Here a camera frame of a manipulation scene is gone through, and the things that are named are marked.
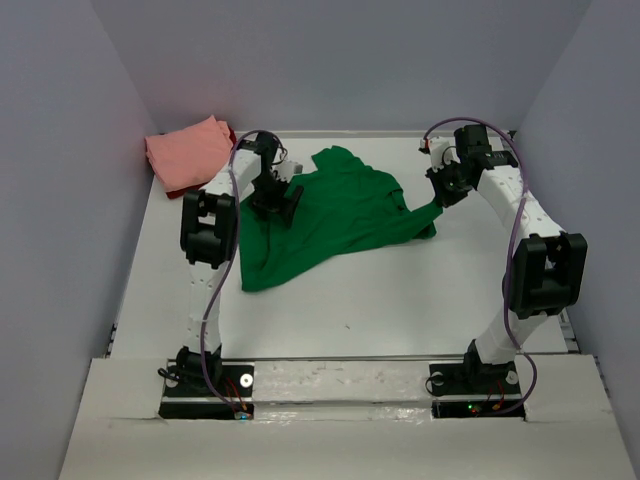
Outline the green t shirt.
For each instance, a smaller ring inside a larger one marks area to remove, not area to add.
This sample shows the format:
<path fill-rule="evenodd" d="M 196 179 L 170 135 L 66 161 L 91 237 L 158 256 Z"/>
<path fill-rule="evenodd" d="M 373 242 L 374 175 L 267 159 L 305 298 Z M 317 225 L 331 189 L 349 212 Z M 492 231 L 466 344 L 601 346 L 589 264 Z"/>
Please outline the green t shirt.
<path fill-rule="evenodd" d="M 338 255 L 430 239 L 443 208 L 431 201 L 411 210 L 389 173 L 365 164 L 341 146 L 312 156 L 316 170 L 293 177 L 303 188 L 290 226 L 241 204 L 242 290 L 280 286 Z"/>

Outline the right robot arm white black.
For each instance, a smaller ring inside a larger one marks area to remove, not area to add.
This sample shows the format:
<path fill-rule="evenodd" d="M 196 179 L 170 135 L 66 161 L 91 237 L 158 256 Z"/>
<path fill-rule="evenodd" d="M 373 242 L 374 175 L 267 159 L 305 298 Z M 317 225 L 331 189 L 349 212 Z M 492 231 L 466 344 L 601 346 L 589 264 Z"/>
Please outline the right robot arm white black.
<path fill-rule="evenodd" d="M 526 340 L 549 317 L 574 305 L 580 294 L 588 244 L 555 222 L 531 193 L 525 166 L 509 134 L 496 150 L 494 127 L 461 118 L 451 140 L 429 129 L 420 152 L 429 156 L 426 172 L 435 201 L 449 208 L 477 192 L 509 233 L 502 304 L 484 332 L 473 339 L 459 363 L 430 369 L 426 387 L 436 397 L 492 395 L 518 387 L 515 359 Z"/>

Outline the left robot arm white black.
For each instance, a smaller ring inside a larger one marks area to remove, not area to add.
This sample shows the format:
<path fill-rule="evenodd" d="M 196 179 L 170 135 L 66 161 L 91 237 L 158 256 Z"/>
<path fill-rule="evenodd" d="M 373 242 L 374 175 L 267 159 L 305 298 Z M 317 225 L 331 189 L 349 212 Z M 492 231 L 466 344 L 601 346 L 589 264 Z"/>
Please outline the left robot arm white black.
<path fill-rule="evenodd" d="M 290 181 L 301 172 L 276 134 L 253 130 L 239 137 L 211 181 L 183 195 L 179 243 L 189 264 L 189 315 L 186 340 L 170 370 L 173 382 L 230 401 L 217 390 L 223 376 L 219 310 L 239 249 L 241 194 L 251 187 L 252 211 L 289 227 L 303 193 Z"/>

